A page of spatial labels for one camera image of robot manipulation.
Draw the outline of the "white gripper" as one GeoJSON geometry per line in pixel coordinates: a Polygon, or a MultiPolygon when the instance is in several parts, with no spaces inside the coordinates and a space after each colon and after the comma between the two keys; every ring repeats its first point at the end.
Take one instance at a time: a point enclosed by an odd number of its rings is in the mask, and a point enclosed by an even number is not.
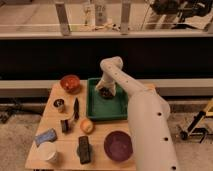
{"type": "Polygon", "coordinates": [[[116,94],[116,83],[114,81],[107,81],[104,78],[101,78],[98,84],[95,86],[97,91],[101,90],[102,88],[106,88],[112,95],[116,94]]]}

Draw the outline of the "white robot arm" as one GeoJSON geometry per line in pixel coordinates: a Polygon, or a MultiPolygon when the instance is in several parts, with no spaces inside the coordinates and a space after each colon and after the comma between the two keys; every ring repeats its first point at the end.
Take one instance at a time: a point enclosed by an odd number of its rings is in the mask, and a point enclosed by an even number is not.
{"type": "Polygon", "coordinates": [[[96,89],[116,93],[118,84],[128,95],[127,119],[136,171],[181,171],[168,127],[170,106],[154,88],[126,74],[121,57],[100,62],[103,75],[96,89]]]}

